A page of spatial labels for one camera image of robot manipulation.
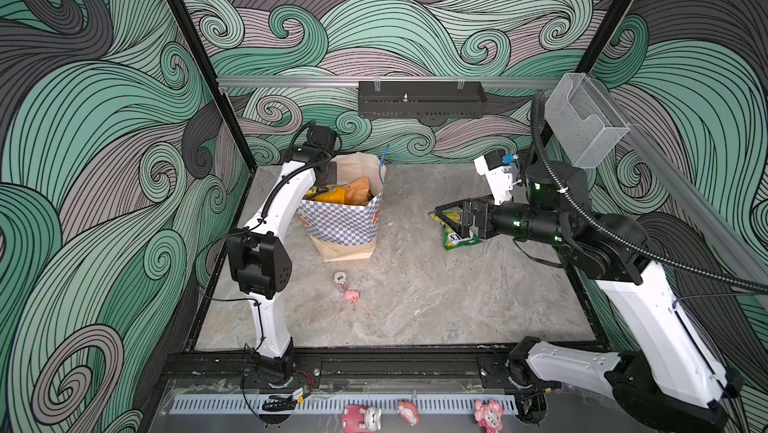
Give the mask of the green Fox's candy bag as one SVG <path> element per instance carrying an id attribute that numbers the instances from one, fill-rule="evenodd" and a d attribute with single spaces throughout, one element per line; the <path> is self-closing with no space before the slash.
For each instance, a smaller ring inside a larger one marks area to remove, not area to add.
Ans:
<path id="1" fill-rule="evenodd" d="M 461 237 L 435 211 L 431 212 L 429 216 L 442 227 L 443 248 L 446 251 L 460 247 L 480 245 L 482 243 L 482 240 L 474 232 L 470 232 L 470 235 L 467 237 Z M 461 220 L 461 210 L 459 207 L 449 208 L 444 211 L 444 216 L 455 223 L 459 223 Z"/>

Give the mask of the yellow orange candy bag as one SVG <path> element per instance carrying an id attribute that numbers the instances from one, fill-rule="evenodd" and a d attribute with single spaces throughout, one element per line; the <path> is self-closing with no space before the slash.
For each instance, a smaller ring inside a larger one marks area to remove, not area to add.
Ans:
<path id="1" fill-rule="evenodd" d="M 346 191 L 338 186 L 314 186 L 305 194 L 304 200 L 345 205 Z"/>

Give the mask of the blue checkered paper bag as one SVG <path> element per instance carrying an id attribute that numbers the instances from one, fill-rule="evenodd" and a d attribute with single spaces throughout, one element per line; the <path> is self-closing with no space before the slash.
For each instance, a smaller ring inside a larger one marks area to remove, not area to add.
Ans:
<path id="1" fill-rule="evenodd" d="M 365 206 L 303 200 L 297 216 L 323 261 L 367 259 L 373 255 L 376 247 L 386 167 L 379 157 L 368 153 L 341 155 L 333 159 L 332 163 L 337 168 L 335 186 L 342 187 L 368 177 L 373 198 Z"/>

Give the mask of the orange snack pouch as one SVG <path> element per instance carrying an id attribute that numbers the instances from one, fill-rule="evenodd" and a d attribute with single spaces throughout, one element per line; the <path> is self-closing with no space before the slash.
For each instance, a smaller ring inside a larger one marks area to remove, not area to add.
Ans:
<path id="1" fill-rule="evenodd" d="M 373 198 L 371 183 L 368 177 L 362 177 L 342 186 L 344 191 L 344 204 L 351 206 L 365 206 Z"/>

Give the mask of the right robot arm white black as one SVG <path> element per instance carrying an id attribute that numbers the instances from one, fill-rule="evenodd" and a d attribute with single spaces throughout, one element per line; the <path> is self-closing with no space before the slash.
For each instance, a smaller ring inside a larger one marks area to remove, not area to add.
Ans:
<path id="1" fill-rule="evenodd" d="M 461 238 L 504 235 L 551 246 L 561 267 L 596 282 L 637 343 L 636 351 L 595 353 L 524 338 L 505 361 L 520 420 L 541 420 L 546 391 L 574 386 L 658 431 L 723 431 L 731 420 L 725 403 L 739 395 L 741 378 L 700 335 L 645 250 L 641 225 L 593 213 L 585 172 L 568 164 L 519 171 L 514 156 L 493 152 L 474 167 L 490 194 L 438 206 L 436 216 Z"/>

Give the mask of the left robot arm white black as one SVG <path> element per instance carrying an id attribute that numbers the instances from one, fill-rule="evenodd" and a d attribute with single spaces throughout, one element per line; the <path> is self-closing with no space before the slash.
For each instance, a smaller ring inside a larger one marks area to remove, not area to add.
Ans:
<path id="1" fill-rule="evenodd" d="M 280 175 L 257 213 L 226 238 L 232 280 L 249 303 L 258 367 L 284 380 L 293 375 L 293 339 L 286 324 L 282 292 L 292 275 L 283 244 L 292 217 L 317 178 L 327 171 L 338 135 L 310 121 L 294 134 Z"/>

